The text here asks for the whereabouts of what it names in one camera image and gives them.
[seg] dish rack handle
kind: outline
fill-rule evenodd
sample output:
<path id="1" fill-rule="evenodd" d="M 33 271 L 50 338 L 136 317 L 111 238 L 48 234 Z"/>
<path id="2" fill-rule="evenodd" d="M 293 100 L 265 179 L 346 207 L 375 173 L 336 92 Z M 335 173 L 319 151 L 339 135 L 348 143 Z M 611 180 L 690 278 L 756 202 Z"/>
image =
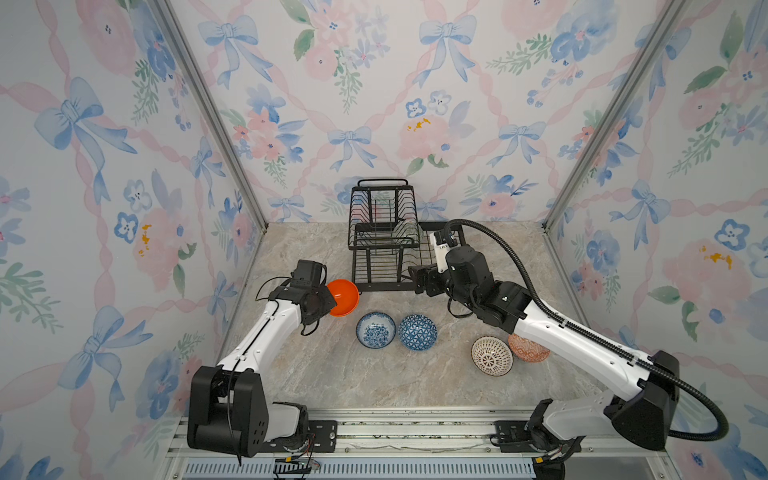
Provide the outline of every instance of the dish rack handle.
<path id="1" fill-rule="evenodd" d="M 361 187 L 362 182 L 405 182 L 408 185 L 408 181 L 405 178 L 363 178 L 357 181 L 357 186 Z"/>

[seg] blue and white bowl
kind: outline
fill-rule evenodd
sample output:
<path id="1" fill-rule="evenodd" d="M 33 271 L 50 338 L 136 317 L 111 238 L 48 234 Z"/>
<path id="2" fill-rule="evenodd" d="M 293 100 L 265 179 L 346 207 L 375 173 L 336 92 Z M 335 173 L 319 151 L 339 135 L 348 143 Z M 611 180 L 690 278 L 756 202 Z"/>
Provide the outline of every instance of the blue and white bowl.
<path id="1" fill-rule="evenodd" d="M 370 349 L 381 349 L 395 339 L 395 320 L 386 313 L 367 313 L 357 323 L 357 339 Z"/>
<path id="2" fill-rule="evenodd" d="M 437 327 L 423 315 L 408 315 L 400 323 L 400 341 L 416 352 L 429 350 L 437 341 Z"/>

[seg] metal corner post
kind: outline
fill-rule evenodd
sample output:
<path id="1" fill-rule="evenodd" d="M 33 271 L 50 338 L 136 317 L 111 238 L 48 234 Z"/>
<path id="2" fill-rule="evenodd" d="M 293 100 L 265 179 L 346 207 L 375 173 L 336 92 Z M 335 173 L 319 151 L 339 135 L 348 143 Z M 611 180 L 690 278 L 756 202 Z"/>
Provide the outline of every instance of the metal corner post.
<path id="1" fill-rule="evenodd" d="M 581 159 L 565 181 L 563 189 L 554 202 L 554 206 L 549 210 L 549 214 L 547 214 L 544 221 L 546 234 L 550 233 L 557 223 L 557 219 L 565 212 L 568 202 L 581 185 L 584 176 L 594 162 L 595 156 L 611 135 L 615 125 L 621 119 L 621 115 L 629 107 L 640 83 L 644 80 L 646 74 L 650 72 L 658 56 L 661 55 L 680 17 L 691 3 L 692 0 L 668 0 L 664 6 L 664 10 L 660 13 L 659 18 L 648 35 L 645 46 L 637 53 L 632 65 L 630 65 L 627 79 L 616 92 L 611 103 L 608 104 L 602 120 L 595 129 L 592 140 L 584 147 Z"/>
<path id="2" fill-rule="evenodd" d="M 165 35 L 174 57 L 187 77 L 192 95 L 211 126 L 211 136 L 218 144 L 224 161 L 232 172 L 235 184 L 243 195 L 245 204 L 259 225 L 261 233 L 264 233 L 266 231 L 266 218 L 259 208 L 256 195 L 248 182 L 248 176 L 238 161 L 234 146 L 227 136 L 227 129 L 218 114 L 214 99 L 205 84 L 199 65 L 192 55 L 187 37 L 179 25 L 176 13 L 170 5 L 170 0 L 149 0 L 147 3 L 158 24 L 160 24 L 160 29 Z"/>

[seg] wall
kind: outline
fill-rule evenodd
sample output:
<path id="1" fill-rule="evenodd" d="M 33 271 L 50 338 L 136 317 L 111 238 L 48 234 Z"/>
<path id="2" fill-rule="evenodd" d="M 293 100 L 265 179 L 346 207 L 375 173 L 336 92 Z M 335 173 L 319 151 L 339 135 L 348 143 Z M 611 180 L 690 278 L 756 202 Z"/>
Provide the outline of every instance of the wall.
<path id="1" fill-rule="evenodd" d="M 591 326 L 673 353 L 730 420 L 667 443 L 686 479 L 768 478 L 766 15 L 692 2 L 553 232 Z M 689 398 L 674 428 L 711 429 Z"/>
<path id="2" fill-rule="evenodd" d="M 150 478 L 256 229 L 144 3 L 0 32 L 0 478 Z"/>
<path id="3" fill-rule="evenodd" d="M 664 2 L 171 3 L 268 219 L 340 222 L 405 176 L 422 220 L 542 219 Z"/>

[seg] dish rack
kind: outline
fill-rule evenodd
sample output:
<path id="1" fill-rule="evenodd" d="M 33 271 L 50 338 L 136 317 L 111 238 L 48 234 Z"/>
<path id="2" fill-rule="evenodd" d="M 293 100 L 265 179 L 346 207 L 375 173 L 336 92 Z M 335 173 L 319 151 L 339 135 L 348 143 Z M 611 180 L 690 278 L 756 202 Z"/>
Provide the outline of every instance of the dish rack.
<path id="1" fill-rule="evenodd" d="M 429 234 L 445 222 L 419 222 L 413 186 L 404 178 L 370 178 L 352 188 L 349 249 L 361 292 L 412 290 L 409 266 L 435 262 Z M 461 226 L 454 230 L 464 243 Z"/>

